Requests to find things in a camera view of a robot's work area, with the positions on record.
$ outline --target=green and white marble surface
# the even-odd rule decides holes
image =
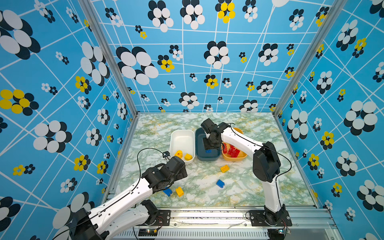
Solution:
[[[313,205],[313,200],[297,170],[293,157],[276,125],[271,113],[177,113],[177,114],[140,114],[139,122],[129,149],[128,156],[118,183],[117,192],[127,189],[139,177],[137,153],[146,147],[169,151],[170,136],[177,129],[195,131],[207,118],[214,123],[233,122],[244,134],[260,142],[272,142],[276,150],[287,156],[292,169],[279,177],[280,195],[286,205]],[[281,172],[289,169],[289,162],[279,156]],[[139,155],[141,172],[166,161],[158,151],[144,150]],[[228,165],[226,173],[220,167]],[[194,158],[186,165],[188,177],[176,181],[170,188],[173,194],[157,192],[149,199],[157,207],[212,207],[212,206],[262,206],[264,193],[260,180],[252,172],[253,160],[247,156],[240,162],[225,161],[222,156],[217,161],[203,162]],[[225,183],[223,189],[216,185],[220,179]],[[175,192],[181,187],[184,196]]]

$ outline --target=navy plastic container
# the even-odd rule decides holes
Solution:
[[[217,149],[205,150],[203,144],[203,138],[205,132],[202,128],[198,128],[195,132],[195,145],[196,145],[196,156],[200,161],[215,161],[220,157],[221,152]]]

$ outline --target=blue toy brick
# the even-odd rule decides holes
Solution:
[[[216,185],[218,185],[219,187],[223,188],[224,185],[225,185],[225,183],[219,179],[219,180],[217,181]]]
[[[172,194],[172,190],[170,190],[170,189],[163,190],[163,192],[164,192],[165,194],[167,194],[168,197],[170,197],[170,195]]]

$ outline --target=yellow-orange plastic container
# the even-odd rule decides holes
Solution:
[[[236,130],[236,131],[238,131],[238,132],[241,133],[241,134],[243,133],[243,131],[241,131],[240,128],[233,127],[233,129]],[[230,149],[230,144],[228,144],[228,143],[226,143],[226,142],[223,142],[223,143],[225,143],[225,144],[227,145],[227,151],[228,151],[228,150]],[[232,157],[231,155],[226,154],[226,153],[224,153],[224,152],[222,152],[222,154],[223,154],[223,158],[224,158],[224,160],[226,160],[226,161],[231,161],[231,162],[241,161],[241,160],[243,160],[244,158],[247,157],[247,155],[246,155],[243,151],[240,151],[240,152],[239,152],[239,155],[238,155],[237,157]]]

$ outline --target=yellow toy brick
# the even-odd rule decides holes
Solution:
[[[176,153],[175,153],[175,156],[179,157],[180,159],[183,158],[183,151],[181,150],[178,150]]]
[[[187,153],[187,154],[185,155],[184,159],[185,159],[186,161],[190,161],[190,160],[192,159],[192,155],[190,155],[190,154]]]
[[[225,166],[222,166],[222,167],[220,168],[220,170],[221,170],[222,173],[225,173],[226,171],[229,170],[229,167],[228,167],[228,165],[225,165]]]
[[[183,189],[181,189],[181,187],[176,188],[176,193],[179,195],[179,197],[184,195]]]

